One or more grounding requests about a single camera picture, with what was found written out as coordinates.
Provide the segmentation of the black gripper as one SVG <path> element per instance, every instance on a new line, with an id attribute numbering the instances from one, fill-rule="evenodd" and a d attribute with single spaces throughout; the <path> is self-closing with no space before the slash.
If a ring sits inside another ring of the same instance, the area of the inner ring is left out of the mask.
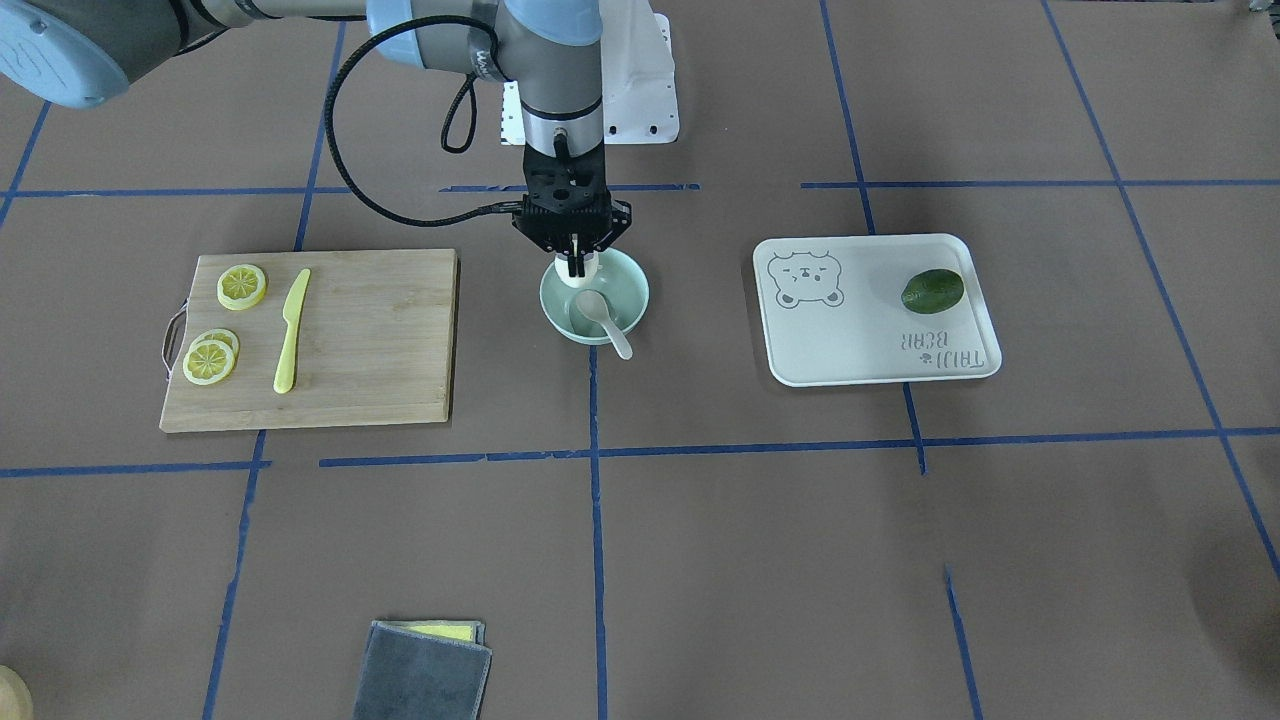
<path id="1" fill-rule="evenodd" d="M 559 141 L 550 155 L 527 146 L 522 170 L 527 191 L 513 227 L 538 247 L 563 258 L 567 277 L 594 277 L 596 254 L 634 222 L 631 204 L 613 199 L 607 186 L 605 145 L 579 156 L 567 154 Z"/>

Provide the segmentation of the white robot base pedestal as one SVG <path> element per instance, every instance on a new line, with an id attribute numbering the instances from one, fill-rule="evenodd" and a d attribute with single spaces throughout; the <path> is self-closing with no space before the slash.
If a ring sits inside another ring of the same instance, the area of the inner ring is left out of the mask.
<path id="1" fill-rule="evenodd" d="M 499 63 L 522 135 L 552 156 L 603 143 L 669 143 L 680 132 L 668 19 L 648 1 L 502 1 Z"/>

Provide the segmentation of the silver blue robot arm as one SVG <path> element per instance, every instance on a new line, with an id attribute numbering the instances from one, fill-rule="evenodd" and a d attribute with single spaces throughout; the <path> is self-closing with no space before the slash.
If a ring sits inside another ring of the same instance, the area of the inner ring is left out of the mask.
<path id="1" fill-rule="evenodd" d="M 323 101 L 325 143 L 349 193 L 407 227 L 507 215 L 568 281 L 589 279 L 634 219 L 605 178 L 605 27 L 598 1 L 5 1 L 3 74 L 46 102 L 91 109 L 228 33 L 352 23 L 365 26 L 366 40 L 332 72 Z M 481 82 L 515 85 L 522 195 L 429 218 L 394 211 L 366 193 L 339 147 L 337 102 L 358 64 L 376 53 L 458 76 L 458 99 L 472 97 Z"/>

